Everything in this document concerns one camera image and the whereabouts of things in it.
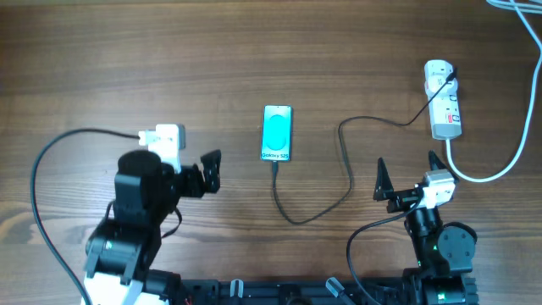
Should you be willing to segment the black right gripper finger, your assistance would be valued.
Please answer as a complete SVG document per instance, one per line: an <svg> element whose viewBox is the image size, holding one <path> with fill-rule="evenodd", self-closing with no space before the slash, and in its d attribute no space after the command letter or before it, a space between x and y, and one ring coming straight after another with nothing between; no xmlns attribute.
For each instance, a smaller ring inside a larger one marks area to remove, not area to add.
<svg viewBox="0 0 542 305"><path fill-rule="evenodd" d="M389 177L383 158L377 162L377 176L374 187L373 199L375 201L390 200L395 195L394 187Z"/></svg>
<svg viewBox="0 0 542 305"><path fill-rule="evenodd" d="M428 153L429 167L431 171L448 169L447 166L439 159L434 150L430 150Z"/></svg>

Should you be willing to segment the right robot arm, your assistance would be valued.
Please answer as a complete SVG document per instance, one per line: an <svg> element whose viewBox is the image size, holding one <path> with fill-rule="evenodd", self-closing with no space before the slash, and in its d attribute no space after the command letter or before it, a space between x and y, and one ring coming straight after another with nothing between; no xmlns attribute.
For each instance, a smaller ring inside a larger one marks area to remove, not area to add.
<svg viewBox="0 0 542 305"><path fill-rule="evenodd" d="M382 158L378 159L373 199L386 201L389 214L404 212L404 226L418 261L402 275L406 304L478 304L473 257L478 236L460 222L443 223L438 207L450 202L459 179L435 152L429 152L430 171L412 189L396 191Z"/></svg>

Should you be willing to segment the teal screen smartphone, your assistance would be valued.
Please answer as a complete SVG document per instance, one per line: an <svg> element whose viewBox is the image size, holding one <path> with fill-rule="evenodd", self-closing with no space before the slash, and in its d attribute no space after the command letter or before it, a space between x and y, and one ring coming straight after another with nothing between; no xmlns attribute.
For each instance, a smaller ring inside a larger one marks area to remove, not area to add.
<svg viewBox="0 0 542 305"><path fill-rule="evenodd" d="M266 105L260 159L290 161L293 108L289 105Z"/></svg>

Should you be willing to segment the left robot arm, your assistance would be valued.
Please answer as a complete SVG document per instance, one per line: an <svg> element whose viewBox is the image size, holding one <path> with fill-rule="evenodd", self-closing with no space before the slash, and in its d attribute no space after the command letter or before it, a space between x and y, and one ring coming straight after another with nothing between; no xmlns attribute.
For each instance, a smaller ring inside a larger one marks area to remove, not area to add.
<svg viewBox="0 0 542 305"><path fill-rule="evenodd" d="M220 187L221 152L180 172L154 153L135 150L118 161L115 198L86 244L84 285L90 304L190 304L179 274L152 269L165 238L161 224L182 197Z"/></svg>

